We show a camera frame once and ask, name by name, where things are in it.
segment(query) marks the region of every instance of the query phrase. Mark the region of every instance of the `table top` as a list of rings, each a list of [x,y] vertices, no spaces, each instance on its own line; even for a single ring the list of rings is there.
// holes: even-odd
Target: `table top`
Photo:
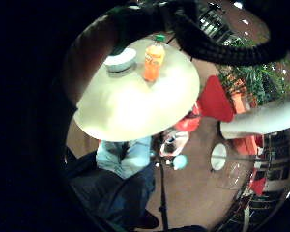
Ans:
[[[99,68],[74,115],[84,132],[97,139],[129,141],[164,131],[190,111],[199,94],[195,66],[166,44],[158,80],[145,81],[145,49],[152,42],[144,39],[130,45],[136,50],[135,64],[126,71]]]
[[[226,148],[222,143],[215,146],[212,152],[211,165],[215,171],[219,171],[225,165],[226,161]]]

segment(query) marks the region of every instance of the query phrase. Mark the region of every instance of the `shoe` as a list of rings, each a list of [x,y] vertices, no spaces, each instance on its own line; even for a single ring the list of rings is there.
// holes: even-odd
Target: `shoe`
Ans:
[[[145,210],[136,227],[139,229],[154,229],[158,227],[159,224],[159,220],[154,215],[149,213],[149,211]]]

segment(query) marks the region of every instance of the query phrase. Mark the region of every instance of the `orange bottle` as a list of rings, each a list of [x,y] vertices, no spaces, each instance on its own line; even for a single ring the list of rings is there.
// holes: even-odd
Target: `orange bottle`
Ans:
[[[162,65],[165,50],[163,47],[164,35],[156,35],[155,43],[146,48],[144,79],[150,82],[157,80]]]

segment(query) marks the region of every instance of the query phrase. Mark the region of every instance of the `black pole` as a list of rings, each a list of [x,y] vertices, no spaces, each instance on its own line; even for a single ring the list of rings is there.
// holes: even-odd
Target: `black pole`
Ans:
[[[172,38],[168,42],[166,42],[166,44],[170,44],[174,39],[175,39],[175,35],[172,36]]]
[[[159,158],[159,168],[161,174],[161,206],[159,211],[161,212],[163,231],[168,231],[168,221],[167,221],[167,206],[166,206],[166,196],[165,196],[165,186],[164,186],[164,170],[161,158]]]

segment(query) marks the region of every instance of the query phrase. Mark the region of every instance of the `small white stool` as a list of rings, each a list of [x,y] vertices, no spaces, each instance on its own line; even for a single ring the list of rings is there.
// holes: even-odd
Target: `small white stool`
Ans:
[[[222,143],[215,146],[211,156],[212,172],[219,171],[223,168],[226,161],[226,148]]]

